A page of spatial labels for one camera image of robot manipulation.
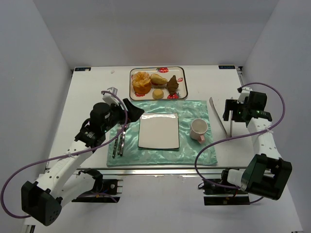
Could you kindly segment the silver metal tongs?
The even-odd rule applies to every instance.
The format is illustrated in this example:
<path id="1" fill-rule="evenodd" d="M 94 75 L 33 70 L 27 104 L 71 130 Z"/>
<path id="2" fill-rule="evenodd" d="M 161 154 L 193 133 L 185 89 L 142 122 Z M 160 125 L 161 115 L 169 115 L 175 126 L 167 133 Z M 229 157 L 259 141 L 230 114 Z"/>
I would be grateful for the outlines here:
<path id="1" fill-rule="evenodd" d="M 222 122 L 222 120 L 221 120 L 221 118 L 220 118 L 220 116 L 219 116 L 219 114 L 218 114 L 218 112 L 217 112 L 217 110 L 215 108 L 215 105 L 214 105 L 212 97 L 209 98 L 209 104 L 210 104 L 210 106 L 211 106 L 211 108 L 212 108 L 212 110 L 214 112 L 214 115 L 216 116 L 216 119 L 217 119 L 217 121 L 218 121 L 218 123 L 219 123 L 219 125 L 220 125 L 220 127 L 221 127 L 221 129 L 222 129 L 222 131 L 223 131 L 223 133 L 225 135 L 225 137 L 226 138 L 231 138 L 232 137 L 232 120 L 230 121 L 229 132 L 227 132 L 226 129 L 225 129 L 225 126 L 224 126 L 224 124 L 223 124 L 223 122 Z"/>

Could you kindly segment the brown chocolate croissant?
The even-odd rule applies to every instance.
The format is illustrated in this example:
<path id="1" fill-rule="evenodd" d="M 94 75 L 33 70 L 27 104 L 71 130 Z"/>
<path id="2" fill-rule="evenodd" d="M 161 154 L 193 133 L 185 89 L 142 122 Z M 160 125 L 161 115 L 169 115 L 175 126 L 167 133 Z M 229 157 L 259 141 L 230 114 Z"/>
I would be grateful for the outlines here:
<path id="1" fill-rule="evenodd" d="M 176 76 L 173 75 L 171 77 L 171 79 L 167 82 L 166 88 L 167 88 L 169 94 L 173 95 L 176 92 L 178 87 L 179 87 L 179 84 L 177 82 Z"/>

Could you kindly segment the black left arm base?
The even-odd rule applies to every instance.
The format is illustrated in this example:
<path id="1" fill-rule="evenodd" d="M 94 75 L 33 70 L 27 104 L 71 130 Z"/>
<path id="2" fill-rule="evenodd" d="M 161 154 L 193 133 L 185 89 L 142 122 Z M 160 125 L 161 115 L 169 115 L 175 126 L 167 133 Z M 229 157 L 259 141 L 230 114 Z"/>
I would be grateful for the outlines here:
<path id="1" fill-rule="evenodd" d="M 123 189 L 122 179 L 113 179 L 103 176 L 98 170 L 88 168 L 80 170 L 79 175 L 89 175 L 94 180 L 93 188 L 82 193 L 71 202 L 81 203 L 118 203 Z"/>

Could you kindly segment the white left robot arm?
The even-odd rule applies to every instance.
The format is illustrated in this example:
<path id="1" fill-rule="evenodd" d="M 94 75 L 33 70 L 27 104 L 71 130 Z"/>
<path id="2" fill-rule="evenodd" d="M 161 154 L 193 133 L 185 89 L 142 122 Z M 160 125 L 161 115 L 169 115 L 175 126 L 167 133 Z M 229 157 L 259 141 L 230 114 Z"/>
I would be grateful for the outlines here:
<path id="1" fill-rule="evenodd" d="M 21 188 L 22 210 L 45 226 L 51 225 L 66 204 L 82 194 L 100 193 L 104 190 L 102 174 L 92 168 L 85 169 L 72 178 L 78 167 L 95 153 L 106 139 L 105 134 L 115 125 L 136 122 L 144 110 L 123 99 L 125 109 L 115 101 L 99 102 L 93 106 L 65 158 L 33 183 Z"/>

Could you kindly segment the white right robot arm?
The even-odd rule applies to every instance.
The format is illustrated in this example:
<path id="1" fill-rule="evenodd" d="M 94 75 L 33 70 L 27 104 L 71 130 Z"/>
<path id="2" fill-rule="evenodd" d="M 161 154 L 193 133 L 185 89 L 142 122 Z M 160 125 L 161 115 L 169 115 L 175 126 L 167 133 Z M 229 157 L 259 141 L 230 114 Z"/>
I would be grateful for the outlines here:
<path id="1" fill-rule="evenodd" d="M 254 157 L 245 171 L 227 168 L 222 179 L 242 191 L 278 200 L 292 172 L 292 164 L 279 154 L 270 129 L 272 117 L 264 110 L 267 96 L 251 88 L 239 88 L 237 100 L 226 100 L 223 119 L 244 122 L 251 133 Z"/>

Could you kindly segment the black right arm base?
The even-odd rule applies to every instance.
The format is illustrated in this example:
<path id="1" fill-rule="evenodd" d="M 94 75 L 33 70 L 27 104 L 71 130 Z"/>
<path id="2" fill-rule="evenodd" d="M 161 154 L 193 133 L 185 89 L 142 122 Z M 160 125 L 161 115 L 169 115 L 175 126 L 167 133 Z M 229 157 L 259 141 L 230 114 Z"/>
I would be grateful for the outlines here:
<path id="1" fill-rule="evenodd" d="M 202 180 L 198 184 L 198 190 L 203 191 L 205 206 L 227 206 L 227 205 L 250 205 L 248 193 L 235 189 L 235 184 L 229 176 L 233 175 L 235 179 L 241 178 L 244 173 L 243 169 L 226 168 L 219 178 L 209 178 L 212 183 Z"/>

